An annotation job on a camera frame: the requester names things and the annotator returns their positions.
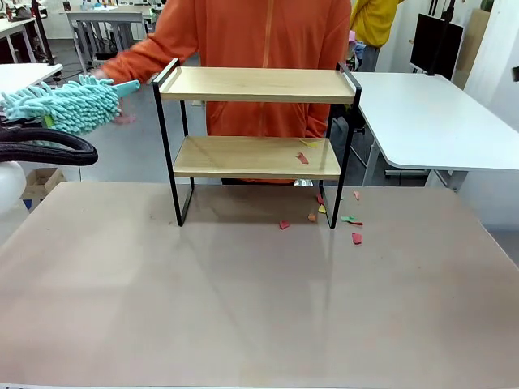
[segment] bottom shelf board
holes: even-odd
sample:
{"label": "bottom shelf board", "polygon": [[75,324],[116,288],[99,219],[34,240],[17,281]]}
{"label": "bottom shelf board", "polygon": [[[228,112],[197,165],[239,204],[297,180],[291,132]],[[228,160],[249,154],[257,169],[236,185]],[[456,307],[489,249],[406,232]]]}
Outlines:
{"label": "bottom shelf board", "polygon": [[[300,152],[307,165],[297,158]],[[176,177],[338,180],[341,168],[329,139],[187,136],[174,172]]]}

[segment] gray floor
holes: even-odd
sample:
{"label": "gray floor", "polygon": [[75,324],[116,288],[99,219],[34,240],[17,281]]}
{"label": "gray floor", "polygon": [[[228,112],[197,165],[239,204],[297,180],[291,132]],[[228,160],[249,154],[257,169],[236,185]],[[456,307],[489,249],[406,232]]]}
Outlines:
{"label": "gray floor", "polygon": [[[51,41],[51,49],[57,56],[56,61],[64,64],[63,76],[77,79],[74,76],[79,70],[79,60],[72,41]],[[196,65],[197,58],[188,64]],[[137,120],[125,126],[109,124],[93,131],[85,138],[99,152],[99,161],[81,169],[77,167],[61,167],[69,181],[91,180],[110,182],[167,182],[168,173],[165,166],[164,152],[157,120],[157,112],[152,90],[144,86],[125,99],[125,110],[135,113]],[[171,152],[176,155],[183,138],[180,108],[178,103],[164,103],[166,121],[168,124],[169,144]],[[205,117],[201,107],[187,103],[187,120],[190,133],[205,135]],[[360,156],[367,160],[367,155],[373,137],[366,134],[354,136],[354,148]],[[26,172],[38,167],[38,164],[23,164]],[[425,179],[409,179],[405,177],[386,178],[384,170],[390,168],[381,156],[373,178],[374,186],[423,186]],[[362,184],[364,167],[350,154],[345,185],[359,186]],[[493,236],[502,247],[519,263],[519,245],[514,244],[517,233],[494,232]]]}

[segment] black monitor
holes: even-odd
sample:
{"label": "black monitor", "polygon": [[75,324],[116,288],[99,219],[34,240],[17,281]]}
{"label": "black monitor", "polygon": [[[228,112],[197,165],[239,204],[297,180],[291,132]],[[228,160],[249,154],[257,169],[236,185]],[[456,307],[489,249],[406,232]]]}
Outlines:
{"label": "black monitor", "polygon": [[[414,34],[413,53],[411,63],[416,67],[429,71],[432,59],[435,56],[441,34],[444,27],[442,19],[433,18],[429,15],[419,14]],[[435,73],[446,79],[453,77],[457,54],[460,50],[463,27],[450,23],[447,34],[435,66]]]}

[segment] two-tier wooden shelf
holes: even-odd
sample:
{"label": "two-tier wooden shelf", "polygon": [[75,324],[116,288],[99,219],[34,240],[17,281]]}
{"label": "two-tier wooden shelf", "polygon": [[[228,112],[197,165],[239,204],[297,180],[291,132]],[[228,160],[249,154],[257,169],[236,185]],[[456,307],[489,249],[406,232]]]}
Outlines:
{"label": "two-tier wooden shelf", "polygon": [[[155,78],[153,90],[178,225],[182,226],[186,218],[195,189],[195,177],[306,178],[319,180],[320,192],[328,209],[328,222],[331,228],[335,228],[352,130],[348,132],[345,157],[340,166],[329,141],[332,115],[328,119],[326,138],[322,139],[190,136],[184,101],[321,103],[332,107],[351,105],[358,111],[361,88],[344,64],[339,63],[336,71],[244,69],[179,66],[178,60],[174,59]],[[175,162],[169,151],[162,100],[180,101],[185,138]],[[306,146],[304,141],[312,142],[313,147]],[[307,165],[296,158],[299,152],[308,159]],[[189,177],[191,182],[191,191],[182,208],[175,177]],[[323,180],[338,181],[332,217],[329,216]]]}

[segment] wooden shelf board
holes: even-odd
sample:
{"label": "wooden shelf board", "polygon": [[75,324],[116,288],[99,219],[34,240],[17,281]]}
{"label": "wooden shelf board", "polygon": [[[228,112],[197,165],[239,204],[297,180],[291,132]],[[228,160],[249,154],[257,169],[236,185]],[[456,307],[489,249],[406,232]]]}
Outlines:
{"label": "wooden shelf board", "polygon": [[[341,168],[329,139],[187,136],[174,163],[177,177],[338,180]],[[304,165],[297,158],[302,152]]]}
{"label": "wooden shelf board", "polygon": [[180,66],[162,84],[164,100],[351,104],[339,71]]}

